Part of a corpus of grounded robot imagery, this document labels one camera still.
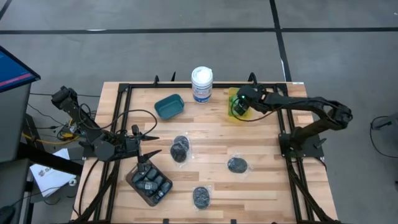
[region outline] wooden table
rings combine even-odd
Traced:
[[[118,82],[104,83],[96,114],[100,126],[112,120]],[[287,83],[289,96],[306,96],[303,84]],[[155,112],[154,103],[178,93],[185,102],[184,112],[168,121],[162,121]],[[142,142],[143,153],[162,149],[151,161],[173,181],[173,189],[155,207],[150,207],[124,180],[136,165],[136,158],[124,159],[118,176],[112,223],[161,223],[169,218],[170,223],[208,222],[229,223],[295,223],[292,196],[285,159],[280,155],[277,136],[280,133],[277,114],[266,119],[244,123],[228,117],[228,89],[214,88],[209,103],[195,103],[189,88],[136,88],[132,91],[130,110],[145,109],[156,114],[157,127],[150,133],[160,137],[156,141]],[[255,112],[252,118],[262,114]],[[296,126],[305,126],[313,121],[305,111],[293,111]],[[141,131],[154,125],[153,118],[145,113],[129,113],[127,130],[138,124]],[[170,154],[172,139],[188,133],[194,158],[178,168]],[[240,154],[252,167],[242,178],[226,168],[226,161],[233,154]],[[95,159],[85,162],[78,190],[80,195],[83,180]],[[93,169],[83,197],[83,210],[98,192],[103,163]],[[308,188],[322,209],[337,218],[325,168],[315,159],[304,159]],[[206,210],[193,209],[192,191],[198,186],[210,185],[211,205]],[[302,195],[299,193],[303,218],[306,218]],[[101,218],[105,218],[108,195],[104,197]]]

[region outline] white paper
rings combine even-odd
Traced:
[[[58,152],[53,153],[53,155],[69,160],[68,149],[61,149]],[[38,164],[31,165],[30,171],[32,171],[43,197],[48,197],[59,189],[50,188],[64,186],[70,179],[74,179],[76,177],[76,175],[54,170],[53,168]]]

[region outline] screen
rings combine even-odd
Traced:
[[[28,70],[0,51],[0,90],[35,78]]]

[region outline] black object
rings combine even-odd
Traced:
[[[248,169],[247,162],[242,158],[231,158],[228,163],[228,169],[231,172],[242,174]]]
[[[78,176],[81,175],[83,170],[81,164],[38,150],[24,143],[19,144],[18,158],[29,158],[35,164],[49,166],[56,170]]]
[[[0,224],[9,224],[15,214],[15,209],[12,206],[4,206],[0,208]]]
[[[131,181],[132,181],[133,183],[135,183],[135,182],[137,182],[137,181],[143,179],[143,178],[145,177],[145,175],[148,173],[149,169],[150,169],[150,165],[145,165],[145,166],[144,166],[144,172],[136,172],[136,173],[133,175]]]
[[[164,198],[164,195],[166,195],[169,190],[172,188],[172,184],[170,182],[164,183],[159,191],[156,193],[155,197],[154,197],[154,202],[158,203],[160,200],[162,200],[162,198]]]
[[[187,151],[189,148],[186,148],[183,144],[180,142],[177,142],[172,145],[170,149],[170,153],[174,159],[175,162],[183,162],[187,158]]]
[[[199,209],[207,208],[210,204],[210,194],[204,187],[197,187],[193,190],[193,203]]]
[[[148,171],[143,174],[140,174],[137,167],[133,168],[133,170],[127,174],[126,181],[149,206],[153,207],[164,198],[164,195],[172,188],[173,183],[150,160],[147,161],[145,167]],[[153,170],[155,170],[158,175],[154,181],[148,178],[150,173],[153,175]]]
[[[140,190],[157,190],[158,185],[153,181],[140,180],[135,183]]]
[[[146,178],[148,178],[149,180],[154,180],[155,177],[156,177],[156,175],[157,175],[157,170],[154,169],[154,168],[152,168],[152,169],[148,172],[148,174],[146,175]]]
[[[158,176],[155,178],[154,182],[155,182],[158,186],[161,186],[162,183],[163,183],[163,177],[162,177],[161,175],[158,175]],[[150,190],[150,191],[146,192],[146,195],[147,195],[147,196],[152,196],[154,193],[155,193],[155,190]]]
[[[189,140],[187,137],[185,136],[177,136],[175,137],[175,139],[173,140],[173,143],[181,143],[184,147],[186,147],[187,149],[189,149]]]

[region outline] concrete floor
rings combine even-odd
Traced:
[[[281,27],[398,27],[397,1],[276,0]],[[139,29],[175,27],[273,27],[266,0],[12,0],[0,30]],[[398,163],[372,147],[369,123],[398,112],[398,32],[284,33],[294,82],[310,96],[348,105],[354,120],[343,131],[322,137],[331,191],[339,219],[346,223],[398,220]],[[32,92],[53,93],[62,85],[99,95],[105,81],[149,81],[155,75],[189,80],[199,65],[215,80],[283,81],[274,33],[0,35],[0,44],[42,76]],[[66,121],[47,96],[30,104]],[[81,97],[96,108],[98,98]],[[37,126],[53,125],[28,108]],[[389,129],[374,133],[380,150],[398,156]],[[66,222],[71,193],[57,205],[35,205],[34,223]]]

